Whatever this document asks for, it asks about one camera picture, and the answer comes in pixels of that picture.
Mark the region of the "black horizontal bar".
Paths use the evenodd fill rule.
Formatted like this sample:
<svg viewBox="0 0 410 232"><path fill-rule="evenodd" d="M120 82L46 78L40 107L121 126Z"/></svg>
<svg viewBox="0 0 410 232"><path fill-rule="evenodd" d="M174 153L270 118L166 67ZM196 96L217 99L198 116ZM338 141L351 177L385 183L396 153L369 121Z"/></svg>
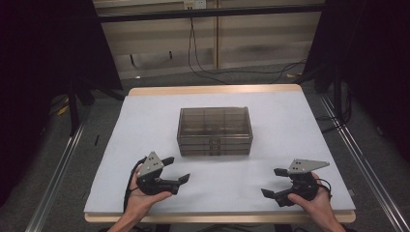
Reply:
<svg viewBox="0 0 410 232"><path fill-rule="evenodd" d="M96 20L101 23L107 23L107 22L181 19L181 18L214 17L214 16L315 13L315 12L322 12L326 8L327 6L325 4L307 4L307 5L284 5L284 6L270 6L270 7L181 10L181 11L135 13L135 14L99 14L96 17Z"/></svg>

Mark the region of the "black metal stand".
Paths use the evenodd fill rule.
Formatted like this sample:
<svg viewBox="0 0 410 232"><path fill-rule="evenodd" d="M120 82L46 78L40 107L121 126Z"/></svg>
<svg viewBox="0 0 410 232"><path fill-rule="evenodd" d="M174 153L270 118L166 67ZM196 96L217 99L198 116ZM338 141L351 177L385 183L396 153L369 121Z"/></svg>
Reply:
<svg viewBox="0 0 410 232"><path fill-rule="evenodd" d="M92 105L95 102L95 98L91 93L91 87L91 81L86 78L74 77L69 81L68 100L71 116L70 136L74 136L80 125L77 101L80 101L83 105Z"/></svg>
<svg viewBox="0 0 410 232"><path fill-rule="evenodd" d="M345 125L351 117L350 93L349 89L343 87L341 70L338 65L335 65L334 112L341 125Z"/></svg>

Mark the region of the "person's left hand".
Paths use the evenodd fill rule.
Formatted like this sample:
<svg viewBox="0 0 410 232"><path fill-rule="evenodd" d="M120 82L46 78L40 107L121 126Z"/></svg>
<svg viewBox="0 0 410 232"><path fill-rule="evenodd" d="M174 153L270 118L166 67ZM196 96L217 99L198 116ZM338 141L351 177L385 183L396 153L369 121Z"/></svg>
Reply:
<svg viewBox="0 0 410 232"><path fill-rule="evenodd" d="M132 179L129 185L130 195L127 200L127 207L123 213L123 218L127 223L132 225L140 222L150 211L150 209L158 202L171 196L171 193L164 191L156 195L147 195L143 193L137 185L136 172L139 170L139 166L132 173Z"/></svg>

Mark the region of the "white wall socket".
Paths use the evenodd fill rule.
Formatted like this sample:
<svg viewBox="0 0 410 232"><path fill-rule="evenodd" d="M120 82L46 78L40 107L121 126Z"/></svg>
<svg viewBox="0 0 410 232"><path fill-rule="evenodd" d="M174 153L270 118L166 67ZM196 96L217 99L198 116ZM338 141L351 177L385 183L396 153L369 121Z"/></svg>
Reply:
<svg viewBox="0 0 410 232"><path fill-rule="evenodd" d="M206 0L184 0L185 10L202 10L207 8Z"/></svg>

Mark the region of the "transparent brown plastic drawer box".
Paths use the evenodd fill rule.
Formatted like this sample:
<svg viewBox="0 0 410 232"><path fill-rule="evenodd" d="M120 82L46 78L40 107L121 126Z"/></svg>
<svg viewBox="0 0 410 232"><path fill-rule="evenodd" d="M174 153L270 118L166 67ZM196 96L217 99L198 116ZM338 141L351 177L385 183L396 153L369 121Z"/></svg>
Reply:
<svg viewBox="0 0 410 232"><path fill-rule="evenodd" d="M247 156L253 140L246 107L180 110L177 143L183 157Z"/></svg>

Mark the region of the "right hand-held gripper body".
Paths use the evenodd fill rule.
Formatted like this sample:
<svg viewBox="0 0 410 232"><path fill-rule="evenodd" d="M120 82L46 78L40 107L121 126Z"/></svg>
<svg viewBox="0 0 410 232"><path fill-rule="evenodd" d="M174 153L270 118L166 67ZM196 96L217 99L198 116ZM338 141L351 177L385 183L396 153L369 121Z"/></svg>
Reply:
<svg viewBox="0 0 410 232"><path fill-rule="evenodd" d="M319 185L313 177L312 171L329 165L327 161L294 159L288 168L288 175L293 184L292 192L308 201L314 199Z"/></svg>

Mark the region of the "yellow floor tape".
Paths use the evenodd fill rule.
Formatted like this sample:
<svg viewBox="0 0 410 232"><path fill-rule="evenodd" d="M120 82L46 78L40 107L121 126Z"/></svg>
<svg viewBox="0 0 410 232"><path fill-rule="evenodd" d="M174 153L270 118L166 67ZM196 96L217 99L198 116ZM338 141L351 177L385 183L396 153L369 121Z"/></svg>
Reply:
<svg viewBox="0 0 410 232"><path fill-rule="evenodd" d="M70 100L66 99L62 106L57 110L59 116L63 115L69 109Z"/></svg>

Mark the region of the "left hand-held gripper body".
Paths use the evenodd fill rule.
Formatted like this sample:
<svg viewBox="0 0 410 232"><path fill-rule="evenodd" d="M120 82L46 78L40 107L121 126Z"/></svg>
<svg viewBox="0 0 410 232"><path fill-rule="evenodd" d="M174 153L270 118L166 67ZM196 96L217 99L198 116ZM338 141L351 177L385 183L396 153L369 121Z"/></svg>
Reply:
<svg viewBox="0 0 410 232"><path fill-rule="evenodd" d="M161 173L164 164L155 152L151 152L137 171L136 183L139 189L147 195L160 192Z"/></svg>

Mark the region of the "metal floor rail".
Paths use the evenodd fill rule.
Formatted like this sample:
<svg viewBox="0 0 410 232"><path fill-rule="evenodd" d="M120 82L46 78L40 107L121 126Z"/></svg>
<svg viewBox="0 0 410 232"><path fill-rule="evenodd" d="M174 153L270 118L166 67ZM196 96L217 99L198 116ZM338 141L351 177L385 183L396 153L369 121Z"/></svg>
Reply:
<svg viewBox="0 0 410 232"><path fill-rule="evenodd" d="M45 221L56 199L62 180L70 165L77 144L83 134L84 124L81 123L70 137L67 146L60 158L52 178L44 192L41 202L37 206L24 232L42 232Z"/></svg>
<svg viewBox="0 0 410 232"><path fill-rule="evenodd" d="M410 232L410 223L377 177L350 130L337 118L334 104L326 95L321 94L319 98L395 232Z"/></svg>

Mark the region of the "person's right hand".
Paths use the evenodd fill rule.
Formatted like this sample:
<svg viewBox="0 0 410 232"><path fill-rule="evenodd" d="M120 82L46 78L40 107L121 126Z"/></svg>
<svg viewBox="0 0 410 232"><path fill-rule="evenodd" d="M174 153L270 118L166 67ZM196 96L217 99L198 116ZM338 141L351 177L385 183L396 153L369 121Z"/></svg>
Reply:
<svg viewBox="0 0 410 232"><path fill-rule="evenodd" d="M289 193L288 199L302 207L314 222L325 219L337 220L331 207L329 193L324 188L319 188L312 200L305 200L295 193Z"/></svg>

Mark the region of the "black curtain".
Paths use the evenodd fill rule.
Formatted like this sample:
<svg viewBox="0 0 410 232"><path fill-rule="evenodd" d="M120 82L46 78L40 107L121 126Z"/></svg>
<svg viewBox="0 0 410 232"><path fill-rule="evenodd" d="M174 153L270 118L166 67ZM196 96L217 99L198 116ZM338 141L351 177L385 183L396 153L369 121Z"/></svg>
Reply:
<svg viewBox="0 0 410 232"><path fill-rule="evenodd" d="M304 72L335 77L410 162L410 0L324 0Z"/></svg>
<svg viewBox="0 0 410 232"><path fill-rule="evenodd" d="M0 0L0 207L38 149L51 101L122 84L93 0Z"/></svg>

